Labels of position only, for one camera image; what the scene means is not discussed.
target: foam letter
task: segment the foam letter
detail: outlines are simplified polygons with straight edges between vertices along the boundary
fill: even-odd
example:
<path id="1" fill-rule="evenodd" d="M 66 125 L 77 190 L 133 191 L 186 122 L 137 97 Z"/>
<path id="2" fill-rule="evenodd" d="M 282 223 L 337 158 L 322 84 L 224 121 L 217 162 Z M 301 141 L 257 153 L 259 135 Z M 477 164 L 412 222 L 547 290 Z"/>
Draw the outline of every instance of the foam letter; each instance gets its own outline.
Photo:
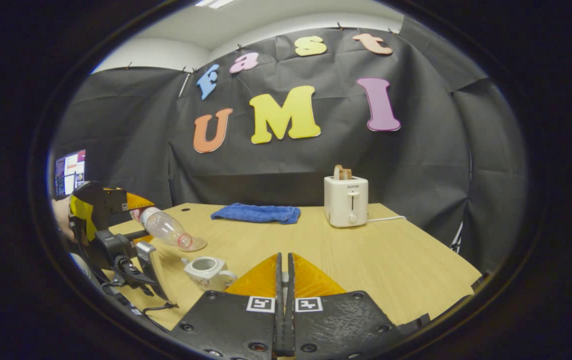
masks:
<path id="1" fill-rule="evenodd" d="M 295 52 L 300 57 L 308 57 L 308 55 L 317 55 L 325 52 L 327 46 L 324 39 L 319 36 L 306 36 L 295 40 Z"/>
<path id="2" fill-rule="evenodd" d="M 257 57 L 259 57 L 259 53 L 257 52 L 250 52 L 246 55 L 242 55 L 235 60 L 233 66 L 230 67 L 230 73 L 235 74 L 239 73 L 242 70 L 250 70 L 259 64 L 257 62 Z"/>
<path id="3" fill-rule="evenodd" d="M 357 80 L 366 91 L 370 107 L 370 120 L 366 124 L 373 132 L 394 132 L 401 128 L 400 121 L 393 115 L 393 108 L 389 100 L 389 82 L 376 77 L 363 77 Z"/>
<path id="4" fill-rule="evenodd" d="M 218 64 L 214 64 L 199 78 L 199 80 L 197 80 L 197 86 L 201 89 L 201 100 L 206 99 L 206 96 L 208 96 L 217 86 L 217 84 L 215 84 L 215 80 L 217 80 L 217 73 L 215 70 L 219 68 L 220 66 Z"/>
<path id="5" fill-rule="evenodd" d="M 198 153 L 210 153 L 211 151 L 217 150 L 224 142 L 226 137 L 226 127 L 229 124 L 229 115 L 233 112 L 233 109 L 221 109 L 215 116 L 217 117 L 217 133 L 212 140 L 206 140 L 206 128 L 208 127 L 208 121 L 210 121 L 213 116 L 208 114 L 200 116 L 195 120 L 195 134 L 192 137 L 192 147 Z"/>
<path id="6" fill-rule="evenodd" d="M 315 124 L 313 117 L 314 92 L 315 88 L 308 85 L 292 88 L 286 96 L 283 107 L 280 107 L 267 93 L 251 98 L 250 105 L 254 107 L 254 135 L 250 141 L 253 144 L 271 141 L 272 135 L 268 132 L 268 126 L 277 139 L 283 139 L 291 119 L 289 137 L 312 138 L 321 134 L 322 130 Z"/>
<path id="7" fill-rule="evenodd" d="M 359 34 L 352 37 L 355 40 L 359 40 L 361 45 L 364 45 L 369 51 L 375 54 L 389 55 L 393 53 L 393 49 L 389 47 L 382 47 L 380 43 L 384 41 L 382 38 L 375 38 L 371 34 Z"/>

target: black cable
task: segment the black cable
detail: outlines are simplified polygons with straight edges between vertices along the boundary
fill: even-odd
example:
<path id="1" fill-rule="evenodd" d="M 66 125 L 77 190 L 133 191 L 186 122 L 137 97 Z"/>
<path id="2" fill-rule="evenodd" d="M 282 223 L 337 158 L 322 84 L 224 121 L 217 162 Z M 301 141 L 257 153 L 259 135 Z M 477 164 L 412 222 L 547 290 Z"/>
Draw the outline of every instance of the black cable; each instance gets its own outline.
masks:
<path id="1" fill-rule="evenodd" d="M 151 319 L 151 317 L 149 315 L 146 315 L 146 312 L 152 312 L 154 310 L 164 310 L 164 309 L 170 309 L 170 308 L 177 308 L 177 305 L 174 303 L 165 303 L 164 305 L 161 306 L 156 306 L 156 307 L 147 307 L 146 309 L 142 309 L 141 313 L 146 317 L 146 319 L 148 319 L 151 323 L 153 323 L 154 326 L 158 327 L 160 330 L 164 331 L 165 333 L 169 334 L 170 331 L 165 328 L 164 326 L 158 324 L 155 320 Z"/>
<path id="2" fill-rule="evenodd" d="M 106 295 L 110 295 L 110 294 L 108 294 L 108 292 L 106 292 L 106 289 L 105 289 L 105 286 L 107 286 L 107 285 L 108 285 L 109 287 L 112 287 L 113 284 L 111 284 L 110 282 L 103 282 L 103 283 L 101 283 L 101 291 L 103 291 L 103 293 L 106 294 Z"/>
<path id="3" fill-rule="evenodd" d="M 153 310 L 164 310 L 164 309 L 170 309 L 170 308 L 176 308 L 177 305 L 174 305 L 172 303 L 165 303 L 164 305 L 161 306 L 157 306 L 157 307 L 147 307 L 146 309 L 142 310 L 141 313 L 146 315 L 146 312 L 151 312 Z"/>

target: ceiling light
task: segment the ceiling light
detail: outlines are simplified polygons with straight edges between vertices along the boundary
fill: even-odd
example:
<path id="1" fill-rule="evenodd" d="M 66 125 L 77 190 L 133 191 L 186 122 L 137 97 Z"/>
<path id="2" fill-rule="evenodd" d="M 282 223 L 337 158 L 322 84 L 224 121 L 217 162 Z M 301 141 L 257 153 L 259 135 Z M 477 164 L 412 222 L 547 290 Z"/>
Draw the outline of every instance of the ceiling light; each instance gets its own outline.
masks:
<path id="1" fill-rule="evenodd" d="M 210 4 L 210 5 L 208 5 L 209 8 L 219 9 L 220 7 L 223 7 L 226 4 L 233 2 L 233 0 L 216 0 L 215 2 L 213 2 L 213 1 L 214 0 L 201 0 L 200 2 L 196 3 L 195 6 L 196 7 L 205 7 L 206 5 Z"/>
<path id="2" fill-rule="evenodd" d="M 205 7 L 206 5 L 212 3 L 213 0 L 201 0 L 200 2 L 196 3 L 196 7 Z"/>

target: blue towel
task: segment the blue towel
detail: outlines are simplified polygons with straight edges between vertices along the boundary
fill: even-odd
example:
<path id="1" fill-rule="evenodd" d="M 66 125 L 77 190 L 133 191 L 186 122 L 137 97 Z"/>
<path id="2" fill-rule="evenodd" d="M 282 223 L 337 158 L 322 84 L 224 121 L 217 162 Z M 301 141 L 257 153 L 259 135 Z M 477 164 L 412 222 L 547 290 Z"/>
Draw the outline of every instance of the blue towel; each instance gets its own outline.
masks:
<path id="1" fill-rule="evenodd" d="M 213 212 L 210 218 L 248 221 L 250 223 L 272 223 L 279 221 L 280 224 L 295 224 L 302 212 L 294 206 L 256 206 L 233 203 Z"/>

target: white wall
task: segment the white wall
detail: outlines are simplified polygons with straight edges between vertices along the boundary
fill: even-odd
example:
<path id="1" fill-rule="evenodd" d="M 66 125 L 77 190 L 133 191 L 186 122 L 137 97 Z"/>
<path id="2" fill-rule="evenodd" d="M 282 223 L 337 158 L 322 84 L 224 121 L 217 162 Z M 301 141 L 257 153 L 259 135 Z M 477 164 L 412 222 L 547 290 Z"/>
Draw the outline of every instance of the white wall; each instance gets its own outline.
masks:
<path id="1" fill-rule="evenodd" d="M 281 34 L 288 34 L 297 32 L 299 30 L 316 29 L 316 28 L 336 28 L 337 23 L 340 23 L 345 28 L 368 28 L 375 30 L 388 31 L 390 28 L 393 32 L 399 33 L 402 27 L 402 22 L 392 20 L 389 18 L 370 16 L 367 14 L 357 13 L 316 13 L 307 14 L 288 18 L 279 22 L 271 23 L 263 27 L 259 27 L 249 31 L 243 35 L 237 36 L 231 41 L 220 45 L 213 50 L 208 60 L 204 63 L 212 62 L 213 60 L 226 55 L 231 51 L 238 49 L 238 44 L 242 46 L 256 43 L 263 39 L 268 39 Z"/>
<path id="2" fill-rule="evenodd" d="M 177 70 L 186 67 L 186 71 L 193 71 L 193 68 L 198 69 L 206 64 L 210 54 L 205 48 L 172 39 L 133 38 L 116 48 L 92 72 L 125 68 L 131 62 L 131 67 Z"/>
<path id="3" fill-rule="evenodd" d="M 172 39 L 133 38 L 113 51 L 92 71 L 102 71 L 113 68 L 150 66 L 186 71 L 198 69 L 222 55 L 238 48 L 238 44 L 248 45 L 263 39 L 299 30 L 314 28 L 334 28 L 337 23 L 346 28 L 368 28 L 400 32 L 402 22 L 389 18 L 370 16 L 356 13 L 319 13 L 307 14 L 271 23 L 236 36 L 213 51 Z"/>

